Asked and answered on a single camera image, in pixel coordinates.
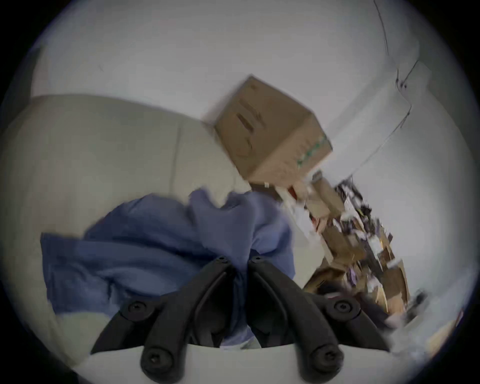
screw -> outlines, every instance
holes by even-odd
[[[161,348],[150,348],[147,360],[149,368],[156,372],[166,372],[173,365],[172,355]]]
[[[352,310],[352,306],[348,301],[339,301],[338,303],[335,304],[334,308],[342,313],[349,313]]]
[[[141,301],[135,301],[128,306],[128,312],[140,312],[145,311],[147,306]]]
[[[343,352],[333,344],[317,348],[311,355],[312,366],[320,372],[337,372],[343,365]]]

black plastic arm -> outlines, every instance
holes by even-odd
[[[183,376],[184,350],[198,307],[222,284],[229,284],[235,268],[225,257],[205,266],[169,300],[158,315],[145,341],[140,360],[143,372],[157,383],[175,383]]]
[[[343,352],[322,312],[288,276],[280,272],[264,258],[257,256],[248,263],[249,285],[254,280],[274,296],[280,319],[274,320],[273,333],[289,328],[298,345],[300,374],[309,383],[324,383],[331,380],[343,365]],[[260,324],[255,309],[257,300],[254,292],[247,297],[247,322],[255,332]]]

white wall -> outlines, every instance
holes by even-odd
[[[480,108],[468,78],[435,28],[413,7],[407,10],[410,29],[420,42],[420,60],[432,71],[428,88],[452,117],[480,166]]]
[[[429,92],[403,128],[354,175],[392,232],[411,293],[443,292],[479,252],[478,170],[454,122]]]
[[[32,96],[84,93],[214,121],[250,74],[332,122],[386,61],[373,1],[79,1],[38,42]]]

brown cardboard box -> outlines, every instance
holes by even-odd
[[[382,276],[382,285],[384,287],[387,300],[401,293],[403,302],[405,304],[408,302],[410,299],[410,293],[408,291],[403,261],[400,261],[394,268],[384,271],[384,275]]]
[[[402,300],[402,294],[399,293],[387,300],[387,313],[393,315],[394,313],[403,313],[405,312],[405,305]]]
[[[337,263],[350,265],[355,261],[367,257],[362,246],[352,246],[352,239],[340,233],[335,227],[327,227],[322,233],[328,248],[332,251],[334,260]]]
[[[215,129],[240,175],[254,183],[288,188],[332,151],[310,110],[253,76]]]
[[[351,247],[347,251],[343,251],[333,255],[333,259],[337,263],[351,265],[359,260],[367,257],[367,253],[361,246]]]
[[[342,264],[335,262],[328,263],[324,258],[322,264],[314,272],[310,280],[305,284],[303,290],[309,293],[316,293],[320,285],[325,281],[342,281],[344,279],[347,268]]]
[[[316,194],[308,197],[305,206],[313,217],[324,218],[330,215],[330,210],[328,209],[327,204],[325,204],[325,202]]]
[[[331,212],[331,217],[338,217],[345,212],[345,206],[338,193],[331,187],[324,178],[312,183],[318,196],[325,202]]]
[[[332,252],[341,253],[351,248],[348,237],[333,226],[325,228],[323,237]]]

clutter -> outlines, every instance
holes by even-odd
[[[405,312],[405,304],[402,299],[402,294],[399,293],[389,299],[387,299],[387,313],[393,315],[395,313],[400,314]]]
[[[330,215],[327,205],[316,195],[310,195],[305,206],[315,218],[328,219],[328,215]]]
[[[345,206],[342,199],[336,193],[325,178],[321,178],[312,183],[312,187],[318,196],[325,202],[331,212],[331,217],[339,217],[345,212]]]
[[[375,257],[384,250],[380,239],[376,235],[370,236],[367,241]]]
[[[355,293],[368,292],[385,313],[406,312],[410,296],[403,262],[395,259],[390,245],[393,236],[372,217],[352,180],[335,188],[321,175],[314,180],[313,188],[331,212],[322,235],[336,265],[346,268],[346,283]]]
[[[390,299],[399,293],[402,294],[402,300],[405,304],[410,299],[407,279],[405,278],[405,269],[402,261],[400,261],[394,268],[384,271],[382,276],[382,284],[384,286],[387,299]]]
[[[372,293],[370,294],[370,297],[378,306],[380,306],[380,308],[382,308],[382,310],[385,313],[389,313],[387,298],[385,296],[385,291],[384,291],[384,288],[382,287],[382,284],[376,286],[373,289]]]
[[[328,263],[326,259],[322,260],[322,264],[314,272],[310,280],[305,284],[303,290],[309,293],[317,293],[318,288],[325,281],[345,282],[347,267],[335,262]]]

